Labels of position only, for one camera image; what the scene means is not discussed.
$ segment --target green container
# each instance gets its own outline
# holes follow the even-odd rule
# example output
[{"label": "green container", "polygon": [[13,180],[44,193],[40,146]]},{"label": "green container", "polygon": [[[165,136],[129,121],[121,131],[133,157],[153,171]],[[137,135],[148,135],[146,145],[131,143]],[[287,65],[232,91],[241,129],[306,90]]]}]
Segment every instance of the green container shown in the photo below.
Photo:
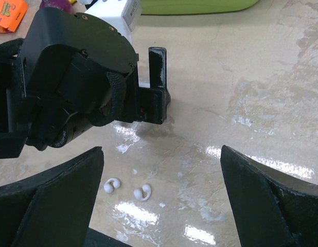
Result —
[{"label": "green container", "polygon": [[259,0],[141,0],[142,14],[204,14],[238,11]]}]

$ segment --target purple object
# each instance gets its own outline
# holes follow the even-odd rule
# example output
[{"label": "purple object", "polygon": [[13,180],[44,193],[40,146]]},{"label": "purple object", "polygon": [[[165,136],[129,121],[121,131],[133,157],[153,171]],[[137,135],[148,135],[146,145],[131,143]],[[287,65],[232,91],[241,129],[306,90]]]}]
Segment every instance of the purple object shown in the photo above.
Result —
[{"label": "purple object", "polygon": [[40,8],[52,7],[63,10],[69,14],[74,14],[72,5],[68,0],[42,0]]}]

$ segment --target beige tabletop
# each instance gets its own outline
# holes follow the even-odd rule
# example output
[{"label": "beige tabletop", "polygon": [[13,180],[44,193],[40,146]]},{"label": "beige tabletop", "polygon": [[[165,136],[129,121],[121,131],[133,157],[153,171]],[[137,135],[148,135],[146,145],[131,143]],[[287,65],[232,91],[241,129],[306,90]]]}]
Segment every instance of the beige tabletop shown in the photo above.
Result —
[{"label": "beige tabletop", "polygon": [[[39,5],[18,32],[23,37]],[[133,33],[140,78],[147,50],[168,50],[172,102],[162,126],[114,122],[61,149],[25,147],[0,160],[0,185],[94,147],[104,172],[91,227],[132,246],[240,246],[220,167],[229,145],[318,184],[318,0],[260,0],[236,13],[142,16]],[[120,178],[108,195],[104,182]],[[152,186],[147,202],[133,190]]]}]

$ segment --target earbud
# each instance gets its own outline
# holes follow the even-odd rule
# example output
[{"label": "earbud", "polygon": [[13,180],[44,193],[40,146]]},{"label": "earbud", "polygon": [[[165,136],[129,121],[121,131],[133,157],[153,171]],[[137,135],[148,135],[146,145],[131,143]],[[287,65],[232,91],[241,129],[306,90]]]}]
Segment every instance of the earbud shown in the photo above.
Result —
[{"label": "earbud", "polygon": [[[142,190],[147,194],[146,197],[143,198],[143,192]],[[141,189],[136,189],[134,190],[134,196],[137,200],[141,201],[141,202],[145,202],[147,201],[150,196],[151,196],[151,187],[149,184],[145,184],[142,186],[142,190]]]},{"label": "earbud", "polygon": [[108,194],[112,193],[114,189],[118,189],[121,186],[121,182],[117,178],[111,178],[104,184],[104,191]]}]

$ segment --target orange box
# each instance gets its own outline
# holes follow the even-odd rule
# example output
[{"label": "orange box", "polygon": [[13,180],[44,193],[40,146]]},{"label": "orange box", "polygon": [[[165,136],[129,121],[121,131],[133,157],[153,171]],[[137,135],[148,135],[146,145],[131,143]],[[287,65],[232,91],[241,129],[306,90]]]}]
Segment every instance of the orange box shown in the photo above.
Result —
[{"label": "orange box", "polygon": [[15,32],[27,9],[24,0],[0,0],[0,32]]}]

